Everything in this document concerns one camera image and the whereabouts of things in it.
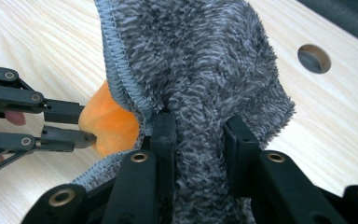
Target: fleece cloth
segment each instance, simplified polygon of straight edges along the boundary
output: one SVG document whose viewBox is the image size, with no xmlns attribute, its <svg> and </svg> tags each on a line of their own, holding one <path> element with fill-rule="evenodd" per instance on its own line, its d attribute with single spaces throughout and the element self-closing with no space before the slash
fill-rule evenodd
<svg viewBox="0 0 358 224">
<path fill-rule="evenodd" d="M 249 201 L 227 195 L 223 126 L 238 114 L 264 149 L 294 113 L 255 11 L 243 0 L 95 3 L 110 92 L 140 124 L 134 149 L 160 110 L 174 115 L 172 223 L 254 222 Z M 115 177 L 125 153 L 74 183 L 93 189 Z"/>
</svg>

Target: screw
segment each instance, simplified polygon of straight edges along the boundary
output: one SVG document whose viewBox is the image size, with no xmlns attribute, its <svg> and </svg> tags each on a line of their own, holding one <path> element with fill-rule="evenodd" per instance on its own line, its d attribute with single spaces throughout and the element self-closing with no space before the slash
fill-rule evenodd
<svg viewBox="0 0 358 224">
<path fill-rule="evenodd" d="M 8 79 L 12 79 L 14 77 L 14 74 L 11 73 L 11 72 L 6 72 L 5 77 L 8 78 Z"/>
<path fill-rule="evenodd" d="M 31 99 L 32 99 L 33 101 L 38 101 L 38 100 L 40 100 L 40 96 L 39 96 L 38 94 L 33 94 L 33 95 L 31 96 Z"/>
<path fill-rule="evenodd" d="M 30 138 L 27 138 L 27 137 L 22 138 L 21 144 L 22 144 L 23 146 L 28 146 L 28 145 L 31 144 L 31 139 L 30 139 Z"/>
</svg>

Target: light wood surface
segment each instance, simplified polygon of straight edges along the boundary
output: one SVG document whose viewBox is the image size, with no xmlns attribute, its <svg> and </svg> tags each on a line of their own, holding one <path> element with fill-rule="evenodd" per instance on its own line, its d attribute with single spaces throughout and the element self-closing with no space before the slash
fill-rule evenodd
<svg viewBox="0 0 358 224">
<path fill-rule="evenodd" d="M 317 186 L 341 194 L 358 184 L 358 40 L 295 0 L 251 0 L 274 48 L 296 114 L 269 149 L 294 159 Z M 330 56 L 315 75 L 297 59 L 314 44 Z M 0 66 L 17 70 L 45 97 L 84 105 L 104 80 L 100 22 L 92 1 L 0 1 Z M 40 115 L 27 125 L 0 120 L 0 132 L 38 135 Z M 98 157 L 36 152 L 0 171 L 0 223 L 20 223 L 46 190 L 67 183 Z"/>
</svg>

